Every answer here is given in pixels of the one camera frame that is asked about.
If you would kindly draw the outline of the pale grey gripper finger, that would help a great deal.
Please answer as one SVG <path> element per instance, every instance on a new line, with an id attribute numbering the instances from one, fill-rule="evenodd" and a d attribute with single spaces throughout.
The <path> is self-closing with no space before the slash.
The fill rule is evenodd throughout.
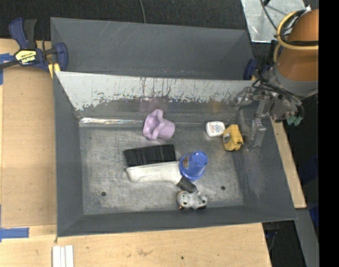
<path id="1" fill-rule="evenodd" d="M 234 106 L 249 106 L 253 102 L 253 89 L 245 87 L 233 99 Z"/>
<path id="2" fill-rule="evenodd" d="M 261 120 L 253 120 L 250 130 L 250 148 L 261 147 L 267 128 L 262 124 Z"/>

